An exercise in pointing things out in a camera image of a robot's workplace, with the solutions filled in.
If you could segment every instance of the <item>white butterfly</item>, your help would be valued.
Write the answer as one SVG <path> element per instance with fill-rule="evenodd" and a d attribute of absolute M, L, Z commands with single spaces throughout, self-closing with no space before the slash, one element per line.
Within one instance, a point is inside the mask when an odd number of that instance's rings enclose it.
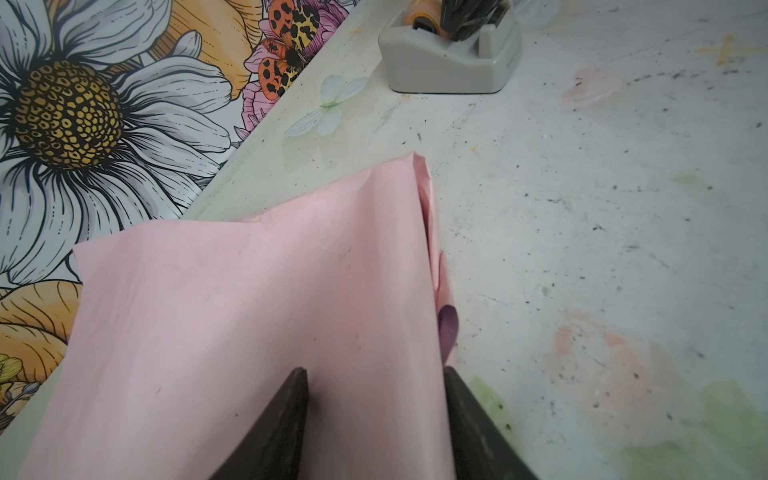
<path fill-rule="evenodd" d="M 356 78 L 346 83 L 341 75 L 328 75 L 320 86 L 320 101 L 317 110 L 308 113 L 304 118 L 291 125 L 286 130 L 285 137 L 298 137 L 311 131 L 317 125 L 317 133 L 331 135 L 341 125 L 341 110 L 339 104 L 353 95 L 358 94 L 368 83 L 368 78 Z"/>

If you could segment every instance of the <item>yellow flower center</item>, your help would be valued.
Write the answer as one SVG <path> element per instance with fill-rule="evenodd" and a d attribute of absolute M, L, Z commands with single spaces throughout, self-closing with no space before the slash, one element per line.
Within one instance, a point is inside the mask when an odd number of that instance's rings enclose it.
<path fill-rule="evenodd" d="M 123 134 L 118 95 L 93 68 L 51 61 L 30 71 L 15 108 L 15 133 L 30 155 L 59 170 L 103 161 Z"/>

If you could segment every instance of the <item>floral wallpaper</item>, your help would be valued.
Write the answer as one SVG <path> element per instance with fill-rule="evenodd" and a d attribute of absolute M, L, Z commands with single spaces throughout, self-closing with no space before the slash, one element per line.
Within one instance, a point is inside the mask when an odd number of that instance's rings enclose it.
<path fill-rule="evenodd" d="M 72 247 L 178 218 L 356 0 L 0 0 L 0 433 L 64 358 Z"/>

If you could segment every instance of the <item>green paint stain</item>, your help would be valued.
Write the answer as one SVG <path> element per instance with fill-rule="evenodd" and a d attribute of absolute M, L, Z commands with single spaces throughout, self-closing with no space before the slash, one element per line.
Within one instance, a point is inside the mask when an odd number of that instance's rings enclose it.
<path fill-rule="evenodd" d="M 515 437 L 509 410 L 501 396 L 477 375 L 472 377 L 468 387 L 507 443 L 518 455 L 521 455 L 520 442 Z"/>
<path fill-rule="evenodd" d="M 768 478 L 768 419 L 733 380 L 711 383 L 701 394 L 714 441 L 748 472 Z"/>
<path fill-rule="evenodd" d="M 681 187 L 698 187 L 701 185 L 699 177 L 696 174 L 681 174 L 672 177 L 672 181 Z"/>
<path fill-rule="evenodd" d="M 680 438 L 622 450 L 628 480 L 768 478 L 768 419 L 733 380 L 701 391 L 706 421 L 686 426 Z"/>

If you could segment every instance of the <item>gray tape dispenser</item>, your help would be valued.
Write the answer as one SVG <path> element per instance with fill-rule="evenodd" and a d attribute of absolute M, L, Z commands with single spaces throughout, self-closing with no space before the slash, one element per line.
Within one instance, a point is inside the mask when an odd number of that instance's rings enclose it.
<path fill-rule="evenodd" d="M 520 25 L 509 0 L 413 0 L 379 49 L 394 91 L 494 93 L 520 59 Z"/>

